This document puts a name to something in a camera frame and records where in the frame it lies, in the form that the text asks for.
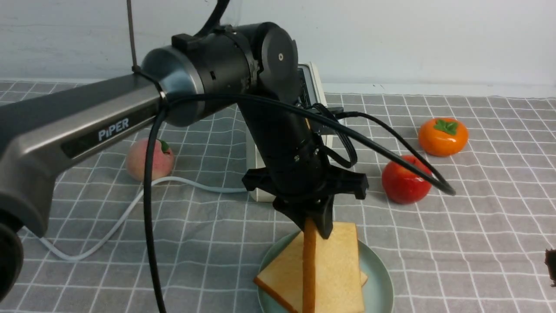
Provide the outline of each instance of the gray tablecloth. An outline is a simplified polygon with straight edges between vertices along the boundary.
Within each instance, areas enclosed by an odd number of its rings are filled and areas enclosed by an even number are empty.
[[[75,85],[0,82],[0,104]],[[335,219],[358,225],[359,237],[384,261],[395,312],[555,312],[556,288],[544,251],[556,244],[556,99],[327,95],[329,105],[365,111],[419,147],[418,127],[455,116],[469,144],[450,158],[428,159],[458,192],[433,189],[418,204],[388,202],[380,184],[386,159],[355,143],[355,171],[369,177],[364,201],[336,198]],[[385,130],[364,119],[350,127],[397,151]],[[165,125],[176,153],[173,175],[242,187],[245,123],[235,107],[192,125]],[[114,225],[141,187],[124,168],[142,131],[60,176],[47,238],[78,254]],[[341,151],[338,140],[334,142]],[[247,193],[216,194],[181,183],[153,190],[155,239],[169,312],[259,312],[252,279],[272,243],[295,225]],[[156,312],[146,257],[142,204],[112,239],[80,262],[59,260],[21,232],[26,260],[0,312]]]

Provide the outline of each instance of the orange persimmon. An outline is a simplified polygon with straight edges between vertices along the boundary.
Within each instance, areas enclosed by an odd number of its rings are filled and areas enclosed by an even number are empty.
[[[452,118],[435,118],[419,130],[419,144],[426,153],[435,157],[448,157],[460,152],[469,139],[463,123]]]

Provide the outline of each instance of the toast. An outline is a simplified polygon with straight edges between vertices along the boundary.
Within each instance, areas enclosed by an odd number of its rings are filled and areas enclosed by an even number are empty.
[[[364,312],[355,224],[334,222],[323,239],[307,219],[304,237],[302,313]]]
[[[302,313],[303,241],[304,234],[300,232],[253,280],[289,313]],[[360,271],[359,277],[360,286],[364,286],[367,275]]]

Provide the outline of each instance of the red apple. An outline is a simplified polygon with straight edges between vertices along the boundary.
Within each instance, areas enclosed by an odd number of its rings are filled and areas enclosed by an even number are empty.
[[[126,169],[131,177],[142,182],[145,178],[145,156],[148,138],[141,139],[131,145],[126,156]],[[172,149],[162,140],[156,140],[152,160],[152,180],[168,176],[173,169],[174,154]]]
[[[430,170],[413,155],[402,155],[407,162],[431,175]],[[403,168],[396,162],[389,162],[382,174],[382,185],[390,200],[399,204],[415,203],[423,199],[432,185]]]

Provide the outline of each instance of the white device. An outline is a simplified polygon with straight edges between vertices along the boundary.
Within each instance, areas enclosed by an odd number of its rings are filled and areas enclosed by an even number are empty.
[[[321,103],[327,106],[326,99],[324,98],[324,91],[322,90],[322,84],[320,82],[319,71],[317,70],[314,63],[304,63],[298,66],[299,73],[301,76],[302,85],[302,95],[300,102],[308,102],[310,105],[314,103]],[[323,135],[322,140],[326,146],[332,149],[332,138],[333,135]],[[257,146],[253,142],[253,137],[249,132],[246,132],[246,159],[247,168],[263,168],[265,163],[262,161],[262,157],[257,149]],[[275,198],[274,195],[264,192],[260,189],[255,189],[250,192],[251,197],[257,202],[272,202]]]

